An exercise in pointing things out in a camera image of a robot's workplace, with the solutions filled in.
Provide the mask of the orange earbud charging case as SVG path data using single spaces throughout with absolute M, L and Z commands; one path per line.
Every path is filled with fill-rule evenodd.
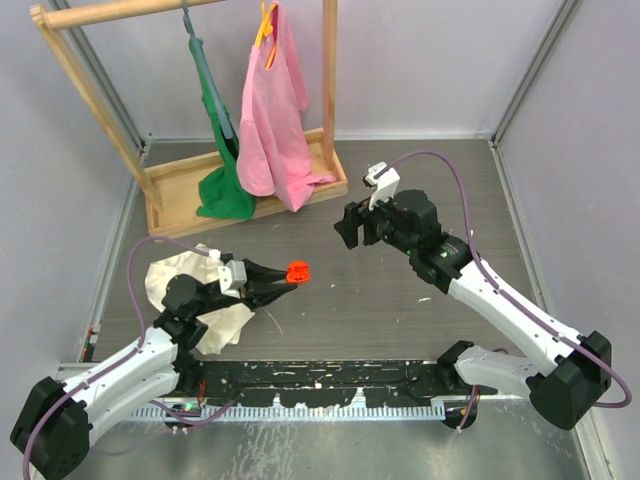
M 306 284 L 311 280 L 309 264 L 305 261 L 292 261 L 287 267 L 286 281 L 289 284 Z

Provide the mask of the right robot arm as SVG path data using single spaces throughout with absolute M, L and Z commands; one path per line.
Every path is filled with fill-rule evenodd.
M 478 385 L 518 395 L 555 427 L 571 430 L 609 389 L 610 341 L 562 324 L 504 283 L 486 261 L 476 261 L 464 240 L 443 231 L 424 192 L 351 202 L 334 228 L 350 249 L 378 242 L 396 248 L 421 280 L 480 314 L 521 351 L 504 356 L 472 342 L 455 343 L 438 360 L 447 392 Z

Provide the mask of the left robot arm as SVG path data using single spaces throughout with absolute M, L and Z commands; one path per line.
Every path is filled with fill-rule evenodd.
M 194 393 L 200 372 L 192 352 L 208 330 L 201 316 L 234 306 L 255 311 L 296 287 L 285 270 L 231 256 L 215 281 L 173 276 L 159 316 L 129 346 L 79 375 L 46 377 L 31 388 L 10 434 L 23 455 L 23 476 L 63 479 L 135 409 L 171 392 Z

